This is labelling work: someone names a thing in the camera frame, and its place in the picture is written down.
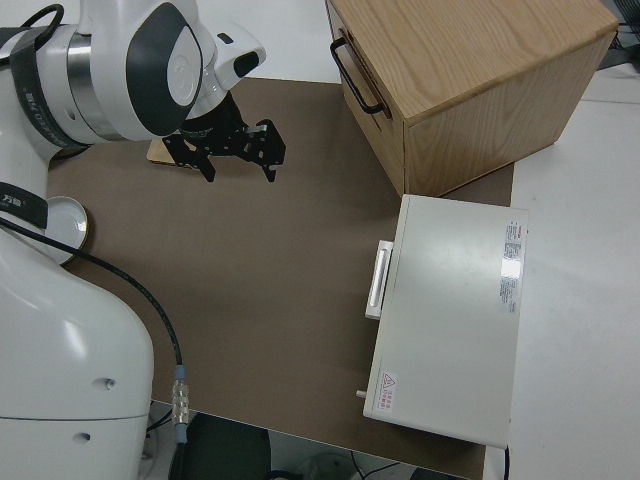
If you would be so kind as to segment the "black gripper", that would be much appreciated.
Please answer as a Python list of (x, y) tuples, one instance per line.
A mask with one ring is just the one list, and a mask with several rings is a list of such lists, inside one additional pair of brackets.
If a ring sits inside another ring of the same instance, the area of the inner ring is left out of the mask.
[(269, 182), (275, 181), (284, 163), (286, 145), (274, 123), (264, 119), (247, 126), (231, 93), (213, 110), (186, 120), (179, 131), (181, 136), (166, 137), (171, 159), (177, 166), (199, 171), (207, 182), (216, 175), (208, 155), (244, 157), (260, 166)]

